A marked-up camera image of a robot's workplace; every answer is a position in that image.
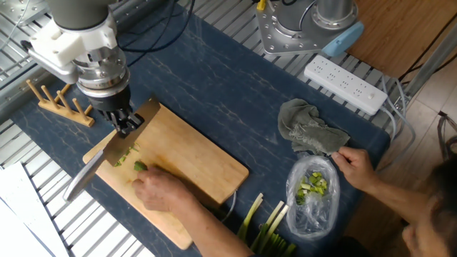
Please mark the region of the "person's right hand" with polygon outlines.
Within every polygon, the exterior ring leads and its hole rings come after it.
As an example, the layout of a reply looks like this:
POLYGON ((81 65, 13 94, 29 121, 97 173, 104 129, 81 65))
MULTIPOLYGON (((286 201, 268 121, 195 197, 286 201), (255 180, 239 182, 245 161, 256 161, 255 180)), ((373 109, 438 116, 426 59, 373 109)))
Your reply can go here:
POLYGON ((340 147, 331 154, 332 159, 346 180, 358 190, 371 193, 379 182, 367 151, 357 148, 340 147))

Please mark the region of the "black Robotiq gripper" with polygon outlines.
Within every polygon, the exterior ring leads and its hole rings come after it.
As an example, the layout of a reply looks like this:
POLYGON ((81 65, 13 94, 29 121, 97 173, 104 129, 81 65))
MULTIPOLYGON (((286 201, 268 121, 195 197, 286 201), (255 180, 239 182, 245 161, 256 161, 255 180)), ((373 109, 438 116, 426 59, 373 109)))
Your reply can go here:
POLYGON ((142 116, 132 113, 130 100, 129 86, 113 96, 101 98, 89 96, 92 106, 116 129, 121 138, 125 138, 144 123, 142 116))

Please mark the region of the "person's left hand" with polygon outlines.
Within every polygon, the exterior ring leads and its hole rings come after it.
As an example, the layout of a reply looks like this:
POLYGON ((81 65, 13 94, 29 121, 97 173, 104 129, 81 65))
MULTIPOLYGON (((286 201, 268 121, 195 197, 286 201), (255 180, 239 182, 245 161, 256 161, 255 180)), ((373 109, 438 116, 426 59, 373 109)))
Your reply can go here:
POLYGON ((158 166, 138 172, 132 186, 138 199, 150 211, 180 214, 200 206, 196 197, 177 177, 158 166))

